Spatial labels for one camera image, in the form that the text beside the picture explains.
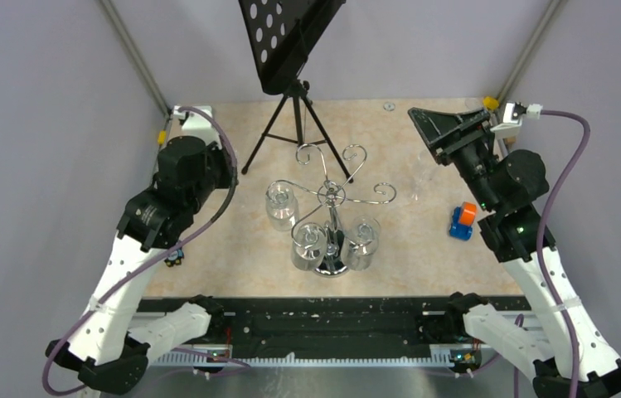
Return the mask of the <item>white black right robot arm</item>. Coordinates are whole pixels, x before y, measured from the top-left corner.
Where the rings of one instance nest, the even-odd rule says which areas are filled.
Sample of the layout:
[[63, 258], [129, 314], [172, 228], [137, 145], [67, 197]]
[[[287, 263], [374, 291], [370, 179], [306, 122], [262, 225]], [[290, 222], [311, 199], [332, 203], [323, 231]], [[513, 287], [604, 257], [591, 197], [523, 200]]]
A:
[[[473, 337], [508, 360], [539, 397], [611, 397], [621, 392], [621, 356], [607, 342], [575, 292], [547, 220], [564, 178], [546, 180], [530, 150], [500, 158], [495, 143], [526, 119], [548, 115], [538, 104], [510, 103], [498, 125], [485, 109], [444, 113], [411, 108], [408, 116], [433, 159], [455, 166], [486, 216], [481, 237], [526, 297], [542, 327], [535, 338], [504, 318], [485, 298], [455, 294], [444, 329], [456, 342]], [[546, 208], [534, 202], [546, 197]]]

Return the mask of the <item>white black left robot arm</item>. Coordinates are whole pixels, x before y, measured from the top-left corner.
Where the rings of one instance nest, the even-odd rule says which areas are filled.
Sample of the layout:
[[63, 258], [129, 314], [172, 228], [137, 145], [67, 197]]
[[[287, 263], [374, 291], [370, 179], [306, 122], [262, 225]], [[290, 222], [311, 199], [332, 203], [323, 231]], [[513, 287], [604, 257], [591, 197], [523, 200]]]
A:
[[146, 326], [131, 326], [158, 266], [219, 220], [238, 183], [236, 155], [224, 134], [173, 138], [157, 162], [151, 184], [124, 208], [86, 309], [46, 348], [41, 382], [52, 396], [59, 395], [49, 381], [53, 366], [73, 371], [80, 389], [122, 395], [162, 355], [197, 337], [210, 343], [223, 335], [224, 320], [202, 296]]

